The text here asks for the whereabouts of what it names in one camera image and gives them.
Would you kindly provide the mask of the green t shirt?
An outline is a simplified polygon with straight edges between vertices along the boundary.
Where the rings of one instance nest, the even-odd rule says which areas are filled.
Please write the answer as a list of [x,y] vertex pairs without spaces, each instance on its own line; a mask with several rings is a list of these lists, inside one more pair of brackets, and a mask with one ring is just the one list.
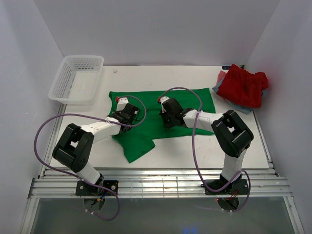
[[[202,110],[208,113],[216,113],[215,105],[210,93],[209,88],[194,89],[193,90],[202,100]],[[183,127],[174,127],[166,129],[164,127],[161,116],[159,115],[161,105],[157,103],[157,98],[165,91],[142,91],[142,92],[109,92],[109,98],[112,101],[112,107],[110,114],[117,110],[117,103],[115,102],[117,97],[131,95],[139,98],[146,107],[147,116],[142,124],[139,126],[122,133],[120,135],[113,136],[121,147],[123,148],[124,156],[129,163],[134,162],[143,155],[150,152],[155,144],[154,139],[172,138],[172,137],[184,137],[191,136],[192,129]],[[166,95],[175,98],[183,108],[198,108],[199,100],[189,91],[186,90],[173,90]],[[144,109],[141,103],[133,98],[129,100],[130,104],[141,109],[138,115],[138,121],[141,121],[144,117]]]

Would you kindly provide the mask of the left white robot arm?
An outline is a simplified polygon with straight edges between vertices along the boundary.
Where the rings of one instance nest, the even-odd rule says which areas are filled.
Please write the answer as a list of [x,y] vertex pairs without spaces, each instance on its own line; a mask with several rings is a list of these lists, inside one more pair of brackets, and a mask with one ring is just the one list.
[[52,156],[83,179],[87,190],[98,195],[103,190],[102,175],[89,163],[93,144],[107,137],[127,132],[134,125],[140,109],[123,98],[117,110],[104,121],[88,125],[69,124],[59,138]]

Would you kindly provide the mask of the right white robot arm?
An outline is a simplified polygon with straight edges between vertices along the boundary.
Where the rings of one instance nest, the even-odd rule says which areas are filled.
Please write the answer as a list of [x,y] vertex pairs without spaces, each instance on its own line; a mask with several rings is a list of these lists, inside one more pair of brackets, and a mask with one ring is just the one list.
[[220,178],[214,181],[204,180],[203,186],[212,193],[225,192],[231,194],[238,188],[242,174],[242,162],[254,135],[234,110],[223,114],[211,114],[193,108],[183,109],[175,98],[160,97],[160,116],[167,129],[184,127],[192,129],[192,151],[195,167],[200,172],[195,155],[196,129],[214,133],[220,148],[224,152],[224,165]]

